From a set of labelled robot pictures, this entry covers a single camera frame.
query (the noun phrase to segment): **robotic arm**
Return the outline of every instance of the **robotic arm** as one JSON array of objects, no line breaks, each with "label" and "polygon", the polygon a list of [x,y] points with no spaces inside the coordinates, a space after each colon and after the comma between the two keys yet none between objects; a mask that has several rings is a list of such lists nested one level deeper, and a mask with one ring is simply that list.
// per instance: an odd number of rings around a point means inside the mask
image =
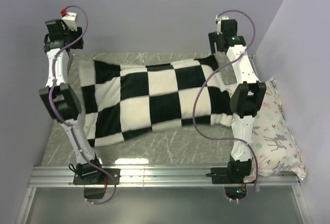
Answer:
[{"label": "robotic arm", "polygon": [[[266,84],[260,82],[250,64],[246,53],[246,43],[242,36],[237,36],[237,21],[227,16],[216,17],[217,31],[209,33],[211,53],[225,52],[232,64],[237,79],[237,88],[230,98],[233,112],[232,123],[235,138],[251,144],[252,125],[260,110],[266,92]],[[226,171],[212,172],[226,175],[225,182],[242,183],[251,174],[252,154],[247,144],[234,141]]]},{"label": "robotic arm", "polygon": [[[102,168],[101,163],[84,133],[80,102],[68,84],[70,49],[82,49],[83,39],[81,38],[57,55],[62,48],[82,35],[82,28],[77,26],[76,13],[64,12],[62,15],[61,19],[45,22],[49,33],[45,36],[44,51],[48,57],[49,69],[46,87],[39,90],[39,95],[51,118],[60,122],[74,148],[77,166],[72,165],[70,169],[75,172],[75,184],[104,184],[107,179],[101,171],[95,168],[95,166]],[[56,82],[51,93],[54,79]],[[50,98],[54,103],[55,110],[52,108]],[[101,199],[104,193],[105,189],[102,188],[84,189],[86,199]]]}]

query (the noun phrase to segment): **checkered cloth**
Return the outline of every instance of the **checkered cloth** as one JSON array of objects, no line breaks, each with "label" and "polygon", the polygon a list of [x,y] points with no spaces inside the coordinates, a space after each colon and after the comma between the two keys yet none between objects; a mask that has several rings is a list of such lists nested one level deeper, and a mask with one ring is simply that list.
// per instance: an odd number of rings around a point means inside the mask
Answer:
[{"label": "checkered cloth", "polygon": [[[216,56],[150,66],[80,60],[84,130],[90,145],[111,145],[150,131],[192,125],[197,93],[219,67]],[[197,103],[198,124],[231,125],[225,89],[220,73],[211,78]]]}]

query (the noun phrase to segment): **lavender wall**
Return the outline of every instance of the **lavender wall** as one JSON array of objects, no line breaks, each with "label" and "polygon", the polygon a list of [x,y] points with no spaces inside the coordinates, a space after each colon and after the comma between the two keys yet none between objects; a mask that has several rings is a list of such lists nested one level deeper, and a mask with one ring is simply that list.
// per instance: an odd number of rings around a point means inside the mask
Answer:
[{"label": "lavender wall", "polygon": [[[215,16],[227,9],[251,15],[257,36],[254,53],[283,0],[44,0],[54,17],[69,4],[90,17],[85,52],[209,52],[207,34]],[[239,32],[250,40],[252,29],[240,15]]]},{"label": "lavender wall", "polygon": [[309,172],[304,195],[315,224],[329,223],[328,0],[284,0],[256,53],[263,80],[274,75]]},{"label": "lavender wall", "polygon": [[51,120],[38,88],[47,79],[41,0],[0,0],[0,223],[12,224],[34,164],[40,163]]}]

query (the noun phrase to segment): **fabric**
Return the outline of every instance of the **fabric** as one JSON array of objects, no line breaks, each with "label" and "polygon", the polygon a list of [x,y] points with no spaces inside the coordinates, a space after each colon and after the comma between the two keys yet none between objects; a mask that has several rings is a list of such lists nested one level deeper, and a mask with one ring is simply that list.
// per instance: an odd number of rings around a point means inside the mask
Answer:
[{"label": "fabric", "polygon": [[[192,125],[197,93],[218,67],[214,55],[151,66],[81,60],[84,130],[89,143],[111,145],[151,131]],[[196,122],[230,127],[229,101],[218,73],[202,91]]]},{"label": "fabric", "polygon": [[[292,171],[303,180],[307,169],[284,118],[275,79],[267,81],[266,86],[266,94],[252,128],[251,147],[258,159],[258,174],[270,176],[282,171]],[[232,93],[236,84],[226,87]],[[244,179],[245,182],[255,180],[255,164],[252,165],[252,173]]]}]

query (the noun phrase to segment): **enclosure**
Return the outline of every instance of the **enclosure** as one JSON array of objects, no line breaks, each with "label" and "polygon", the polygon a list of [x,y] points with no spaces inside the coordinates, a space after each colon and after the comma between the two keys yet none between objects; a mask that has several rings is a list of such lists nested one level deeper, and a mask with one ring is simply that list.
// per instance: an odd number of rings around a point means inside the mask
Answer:
[{"label": "enclosure", "polygon": [[[329,179],[329,108],[328,93],[321,89],[329,64],[326,0],[1,0],[0,4],[1,223],[329,222],[329,194],[323,190]],[[89,18],[84,49],[72,50],[68,77],[82,104],[82,60],[155,65],[202,59],[210,55],[208,33],[216,30],[217,14],[228,9],[249,14],[256,27],[255,41],[247,51],[250,64],[261,81],[276,79],[274,91],[308,169],[306,178],[302,181],[287,171],[260,176],[258,192],[239,205],[229,203],[225,185],[212,184],[206,174],[211,168],[226,167],[233,142],[210,142],[190,125],[96,146],[105,168],[121,170],[120,183],[109,203],[84,202],[83,187],[72,184],[75,174],[68,169],[69,163],[76,163],[73,147],[38,96],[48,76],[44,22],[60,18],[68,5],[83,7]],[[248,43],[249,21],[235,13],[228,16],[237,20],[238,33]],[[82,15],[78,22],[84,28]],[[221,60],[219,65],[229,62],[227,57]],[[221,75],[225,85],[236,83],[232,66],[222,69]],[[231,127],[201,129],[212,137],[234,136]],[[108,186],[107,196],[112,190]]]}]

